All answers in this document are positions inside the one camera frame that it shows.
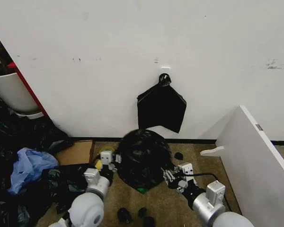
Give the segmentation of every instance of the white wall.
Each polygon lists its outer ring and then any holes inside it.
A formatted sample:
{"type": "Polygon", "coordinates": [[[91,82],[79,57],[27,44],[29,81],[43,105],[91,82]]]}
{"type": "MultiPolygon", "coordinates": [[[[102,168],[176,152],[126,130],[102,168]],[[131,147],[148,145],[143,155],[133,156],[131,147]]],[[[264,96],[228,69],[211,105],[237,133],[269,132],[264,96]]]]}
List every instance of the white wall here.
{"type": "Polygon", "coordinates": [[[137,128],[136,97],[169,65],[187,109],[164,137],[216,139],[242,104],[284,140],[284,0],[0,0],[0,40],[72,136],[137,128]]]}

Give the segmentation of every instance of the green object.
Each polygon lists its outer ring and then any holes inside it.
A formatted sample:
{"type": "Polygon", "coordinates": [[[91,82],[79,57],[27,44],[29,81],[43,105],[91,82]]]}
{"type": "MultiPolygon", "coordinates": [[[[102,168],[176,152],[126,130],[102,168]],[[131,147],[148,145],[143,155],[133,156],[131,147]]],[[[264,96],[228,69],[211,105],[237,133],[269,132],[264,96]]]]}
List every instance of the green object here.
{"type": "Polygon", "coordinates": [[[137,188],[137,190],[142,194],[145,194],[148,191],[147,188],[137,188]]]}

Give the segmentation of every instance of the black baseboard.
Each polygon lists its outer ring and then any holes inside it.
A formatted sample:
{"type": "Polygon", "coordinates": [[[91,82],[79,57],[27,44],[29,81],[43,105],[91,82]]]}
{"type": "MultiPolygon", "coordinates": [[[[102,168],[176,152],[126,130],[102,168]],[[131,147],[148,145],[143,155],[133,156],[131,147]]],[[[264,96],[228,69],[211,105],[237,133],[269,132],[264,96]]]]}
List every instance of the black baseboard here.
{"type": "MultiPolygon", "coordinates": [[[[121,137],[71,137],[71,140],[76,142],[80,140],[92,140],[99,142],[120,142],[121,137]]],[[[201,140],[201,139],[165,139],[167,143],[192,143],[192,144],[215,144],[216,140],[201,140]]]]}
{"type": "Polygon", "coordinates": [[[284,146],[284,140],[272,140],[271,142],[274,145],[284,146]]]}
{"type": "MultiPolygon", "coordinates": [[[[121,137],[71,137],[71,140],[76,142],[80,140],[93,140],[102,142],[120,142],[121,137]]],[[[166,139],[167,143],[190,143],[190,144],[215,144],[216,140],[203,139],[166,139]]],[[[284,140],[272,140],[273,145],[284,146],[284,140]]]]}

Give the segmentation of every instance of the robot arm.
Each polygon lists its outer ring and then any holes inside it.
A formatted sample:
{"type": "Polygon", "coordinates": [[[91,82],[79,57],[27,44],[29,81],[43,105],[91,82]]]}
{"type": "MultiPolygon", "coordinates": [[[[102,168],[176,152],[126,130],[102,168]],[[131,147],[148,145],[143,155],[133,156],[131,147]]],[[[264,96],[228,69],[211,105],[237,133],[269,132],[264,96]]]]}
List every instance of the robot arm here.
{"type": "Polygon", "coordinates": [[[111,151],[103,151],[100,158],[100,171],[96,168],[88,168],[84,173],[88,183],[85,193],[72,202],[66,216],[49,227],[97,227],[100,225],[104,216],[103,202],[116,171],[113,162],[121,162],[121,157],[113,155],[111,151]]]}
{"type": "Polygon", "coordinates": [[[254,227],[242,215],[225,212],[225,185],[216,180],[207,185],[206,191],[197,186],[191,163],[182,163],[174,170],[163,170],[163,177],[169,188],[177,189],[187,199],[188,206],[197,213],[202,226],[254,227]]]}

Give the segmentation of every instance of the white panel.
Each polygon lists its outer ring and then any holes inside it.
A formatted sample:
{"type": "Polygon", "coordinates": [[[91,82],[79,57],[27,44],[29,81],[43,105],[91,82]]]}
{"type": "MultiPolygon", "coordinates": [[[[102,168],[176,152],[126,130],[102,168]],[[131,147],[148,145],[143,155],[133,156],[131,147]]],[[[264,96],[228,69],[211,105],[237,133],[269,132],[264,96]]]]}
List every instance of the white panel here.
{"type": "Polygon", "coordinates": [[[136,97],[170,66],[187,109],[164,137],[216,139],[245,103],[284,140],[284,0],[0,0],[0,40],[72,136],[137,128],[136,97]]]}
{"type": "Polygon", "coordinates": [[[255,227],[284,227],[284,160],[244,106],[217,146],[242,214],[255,227]]]}

